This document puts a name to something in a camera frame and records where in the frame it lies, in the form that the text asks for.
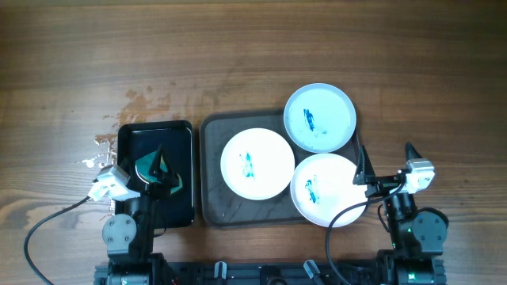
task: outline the wooden surface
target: wooden surface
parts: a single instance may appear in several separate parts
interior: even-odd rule
[[[419,207],[451,220],[449,284],[507,278],[505,4],[368,2],[0,9],[0,284],[41,283],[22,253],[36,222],[79,201],[131,122],[281,108],[311,82],[343,89],[380,175],[410,140],[436,166]],[[107,203],[32,237],[57,284],[91,283],[107,261]],[[390,248],[375,208],[335,230],[338,257]],[[323,228],[168,230],[172,261],[324,260]]]

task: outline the black tray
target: black tray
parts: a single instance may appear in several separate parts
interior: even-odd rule
[[[292,202],[287,186],[281,194],[262,201],[242,198],[232,192],[222,178],[220,158],[227,142],[240,131],[263,127],[284,137],[294,152],[295,165],[311,156],[298,147],[285,131],[283,110],[248,111],[210,115],[200,126],[200,178],[203,216],[207,224],[218,227],[253,226],[306,222]],[[334,154],[356,163],[359,138],[352,138]]]
[[[118,165],[128,157],[129,162],[156,151],[162,143],[168,152],[174,170],[180,174],[183,190],[168,200],[158,201],[158,213],[163,218],[158,219],[155,227],[158,229],[189,226],[195,218],[195,195],[193,193],[194,163],[193,163],[193,130],[192,124],[186,120],[130,123],[118,131]],[[141,191],[145,187],[135,174],[134,163],[129,163],[125,171],[131,176],[128,182],[130,189]],[[117,202],[115,212],[121,211],[122,202]]]

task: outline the blue stain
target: blue stain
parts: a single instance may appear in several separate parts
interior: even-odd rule
[[[245,177],[252,177],[255,179],[254,176],[254,166],[252,165],[252,157],[248,152],[246,152],[246,158],[243,159],[243,156],[240,154],[239,157],[245,162],[245,165],[243,166],[243,175]]]
[[[307,118],[307,124],[308,124],[308,127],[310,128],[310,131],[313,131],[315,129],[314,116],[310,113],[310,110],[308,110],[308,109],[304,109],[303,112],[304,112],[305,118]]]
[[[317,188],[315,187],[315,177],[314,177],[314,183],[311,182],[311,179],[308,179],[307,184],[304,188],[308,190],[310,193],[310,201],[316,204],[320,204],[320,195],[317,192]]]

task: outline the white plate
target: white plate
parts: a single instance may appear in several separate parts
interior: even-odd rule
[[[336,154],[315,154],[299,163],[291,181],[291,196],[301,215],[319,226],[347,207],[365,202],[366,185],[352,184],[356,166]],[[333,227],[346,226],[364,211],[358,207],[343,214]]]
[[[264,200],[282,192],[294,174],[294,154],[274,131],[252,128],[235,135],[223,148],[220,169],[236,194]]]
[[[356,128],[356,110],[338,88],[314,83],[292,94],[284,110],[288,135],[299,147],[328,153],[344,146]]]

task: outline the cable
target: cable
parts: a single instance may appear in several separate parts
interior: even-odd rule
[[[382,208],[383,204],[380,204],[377,208],[377,214],[379,215],[379,220],[382,223],[382,226],[389,233],[389,227],[387,227],[386,223],[383,221],[382,215],[380,214],[380,208]]]
[[[37,276],[39,276],[47,285],[54,285],[54,284],[51,283],[51,281],[49,281],[49,279],[46,278],[46,276],[44,276],[42,274],[42,272],[40,272],[39,268],[37,268],[37,266],[35,266],[35,264],[33,263],[32,258],[30,258],[30,254],[29,254],[29,240],[30,240],[30,237],[32,236],[33,232],[35,232],[35,230],[37,230],[37,228],[39,226],[42,226],[42,224],[44,224],[45,222],[49,221],[50,219],[53,219],[56,216],[59,216],[59,215],[65,213],[65,212],[68,212],[68,211],[70,211],[72,209],[75,209],[76,207],[79,207],[80,205],[82,205],[86,201],[88,201],[88,199],[89,199],[89,197],[87,196],[85,199],[82,199],[81,201],[75,203],[74,205],[72,205],[70,207],[67,207],[67,208],[65,208],[65,209],[63,209],[61,211],[57,211],[53,215],[49,215],[46,218],[43,218],[40,222],[38,222],[35,226],[33,226],[33,228],[26,235],[25,244],[23,245],[23,250],[25,251],[26,261],[29,263],[30,267],[37,274]]]
[[[402,188],[403,188],[403,185],[404,184],[400,184],[398,189],[396,189],[396,191],[392,192],[391,194],[385,196],[385,197],[382,197],[382,198],[377,198],[377,199],[371,199],[371,200],[368,200],[366,202],[363,202],[363,203],[358,203],[358,204],[355,204],[355,205],[352,205],[346,209],[344,209],[343,211],[341,211],[340,213],[338,213],[338,215],[336,215],[332,220],[331,220],[331,223],[330,225],[327,227],[327,231],[326,231],[326,256],[327,256],[327,260],[330,262],[330,266],[331,266],[331,269],[333,269],[333,272],[338,276],[339,279],[341,279],[341,281],[343,283],[345,283],[346,285],[350,285],[350,283],[345,279],[345,277],[343,277],[343,275],[341,275],[341,273],[338,271],[338,268],[336,267],[336,265],[334,265],[334,262],[333,262],[333,258],[331,257],[331,252],[330,252],[330,235],[331,235],[331,230],[333,229],[333,225],[334,223],[346,212],[352,210],[352,209],[355,209],[357,207],[363,207],[363,206],[367,206],[367,205],[370,205],[370,204],[373,204],[373,203],[377,203],[377,202],[380,202],[380,201],[384,201],[384,200],[387,200],[389,198],[391,198],[392,196],[398,194],[400,191],[402,191]]]

